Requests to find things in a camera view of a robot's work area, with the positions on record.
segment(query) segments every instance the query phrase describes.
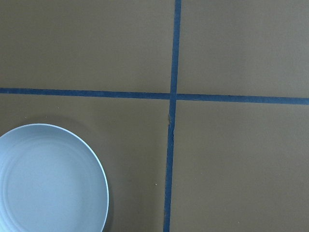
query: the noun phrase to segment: plate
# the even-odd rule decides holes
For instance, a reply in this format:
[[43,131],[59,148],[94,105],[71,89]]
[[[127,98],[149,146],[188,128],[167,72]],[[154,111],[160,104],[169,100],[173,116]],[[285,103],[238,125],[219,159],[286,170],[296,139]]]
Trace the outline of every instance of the plate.
[[104,170],[77,135],[29,124],[0,137],[1,232],[102,232],[108,204]]

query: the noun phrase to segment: floor tile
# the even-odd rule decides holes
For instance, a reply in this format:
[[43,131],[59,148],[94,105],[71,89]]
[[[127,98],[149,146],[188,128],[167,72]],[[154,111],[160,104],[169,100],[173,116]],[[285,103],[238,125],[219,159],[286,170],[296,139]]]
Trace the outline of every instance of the floor tile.
[[174,4],[7,1],[0,86],[169,92]]
[[110,189],[104,232],[162,231],[168,101],[1,94],[0,107],[0,135],[49,123],[94,150]]
[[309,97],[309,1],[183,0],[178,92]]
[[171,232],[309,230],[309,108],[177,102]]

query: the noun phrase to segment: blue line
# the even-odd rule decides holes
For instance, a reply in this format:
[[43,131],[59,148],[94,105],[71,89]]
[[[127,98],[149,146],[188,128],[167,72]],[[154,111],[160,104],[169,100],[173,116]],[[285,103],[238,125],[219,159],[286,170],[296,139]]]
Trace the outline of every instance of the blue line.
[[170,99],[169,93],[112,92],[112,91],[92,91],[92,90],[0,88],[0,93],[54,95],[54,96],[81,96],[81,97],[99,97],[99,98],[138,98],[138,99],[165,99],[165,100]]
[[169,94],[169,93],[145,93],[145,92],[113,92],[91,90],[61,90],[61,89],[34,89],[34,88],[0,88],[0,93],[5,94],[31,94],[31,95],[55,95],[55,96],[80,96],[100,98],[135,98],[135,99],[163,99],[206,101],[206,102],[249,102],[268,104],[296,104],[309,105],[309,98],[288,97],[264,97],[264,96],[233,96],[233,95],[207,95],[207,94]]
[[177,94],[177,100],[309,105],[309,98]]
[[174,129],[176,116],[176,96],[177,96],[177,77],[178,77],[178,57],[179,57],[179,37],[180,37],[180,18],[182,1],[175,0],[174,13],[174,35],[172,66],[170,80],[170,100],[169,100],[169,130],[168,130],[168,150],[165,179],[165,202],[164,202],[164,225],[163,232],[169,232],[170,225],[170,203],[172,197],[172,175],[173,175],[173,156],[174,156]]

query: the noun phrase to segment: plate rim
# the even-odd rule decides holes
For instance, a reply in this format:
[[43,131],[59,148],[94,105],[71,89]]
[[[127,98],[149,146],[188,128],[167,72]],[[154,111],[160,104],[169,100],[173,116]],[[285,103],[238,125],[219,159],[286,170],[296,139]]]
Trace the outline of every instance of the plate rim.
[[82,142],[82,144],[84,144],[87,149],[89,149],[89,151],[91,152],[91,154],[95,157],[97,163],[99,164],[100,168],[101,168],[101,171],[102,171],[102,174],[104,176],[104,181],[105,181],[105,185],[106,185],[106,196],[107,196],[107,208],[106,208],[106,212],[105,212],[105,219],[103,221],[103,224],[102,224],[102,228],[99,232],[103,231],[104,227],[105,227],[105,224],[106,224],[106,220],[107,220],[107,215],[108,215],[108,211],[109,211],[109,188],[108,188],[108,182],[107,182],[107,178],[106,178],[106,174],[104,172],[104,169],[102,167],[102,164],[100,162],[100,160],[98,159],[97,155],[95,154],[95,152],[91,149],[91,147],[83,140],[81,139],[78,135],[76,135],[75,133],[63,128],[63,127],[60,127],[60,126],[56,126],[56,125],[53,125],[53,124],[48,124],[48,123],[31,123],[31,124],[26,124],[26,125],[22,125],[22,126],[19,126],[19,127],[16,127],[14,129],[11,129],[9,130],[8,132],[4,133],[2,136],[0,136],[0,139],[2,137],[4,137],[5,135],[9,134],[9,133],[12,133],[14,132],[15,130],[19,130],[19,129],[22,129],[22,128],[25,128],[25,127],[33,127],[33,126],[46,126],[46,127],[53,127],[53,128],[56,128],[56,129],[59,129],[59,130],[62,130],[64,132],[67,132],[69,133],[70,135],[73,135],[75,138],[77,138],[80,142]]

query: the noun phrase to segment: blue tape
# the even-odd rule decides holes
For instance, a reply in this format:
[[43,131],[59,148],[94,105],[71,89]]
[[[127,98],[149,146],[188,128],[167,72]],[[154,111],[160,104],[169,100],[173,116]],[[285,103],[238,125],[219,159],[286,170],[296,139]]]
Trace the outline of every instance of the blue tape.
[[176,100],[177,100],[176,97],[177,97],[177,77],[178,77],[178,57],[179,57],[181,6],[182,6],[182,1],[181,0],[175,0],[163,232],[169,232],[169,225],[170,225],[170,204],[171,204],[171,196],[172,196],[172,175],[173,175],[173,157],[174,157],[174,129],[175,129]]
[[165,100],[170,99],[169,93],[112,92],[112,91],[91,91],[91,90],[0,88],[0,93],[54,95],[54,96],[81,96],[81,97],[100,97],[100,98],[138,98],[138,99],[165,99]]
[[309,98],[177,94],[177,100],[309,105]]

